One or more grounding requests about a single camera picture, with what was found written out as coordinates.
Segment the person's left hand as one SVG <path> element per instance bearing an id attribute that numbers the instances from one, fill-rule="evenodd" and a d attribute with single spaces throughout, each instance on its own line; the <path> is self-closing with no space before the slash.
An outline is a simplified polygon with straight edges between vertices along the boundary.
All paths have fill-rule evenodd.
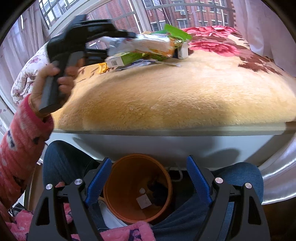
<path id="1" fill-rule="evenodd" d="M 60 77 L 57 82 L 59 85 L 59 90 L 62 94 L 64 94 L 64 97 L 61 101 L 61 106 L 65 104 L 65 102 L 69 99 L 72 89 L 75 86 L 74 80 L 78 76 L 78 70 L 84 66 L 84 59 L 79 59 L 77 63 L 74 66 L 67 67 L 65 70 L 66 76 Z M 33 86 L 32 93 L 29 97 L 29 103 L 30 107 L 33 110 L 33 112 L 38 116 L 39 118 L 44 118 L 45 116 L 48 116 L 54 110 L 49 111 L 48 113 L 40 113 L 40 105 L 42 101 L 43 96 L 43 88 L 46 82 L 47 77 L 52 77 L 57 75 L 60 72 L 60 69 L 58 68 L 58 63 L 53 62 L 48 65 L 46 65 L 44 68 L 42 68 L 35 79 L 35 83 Z"/>

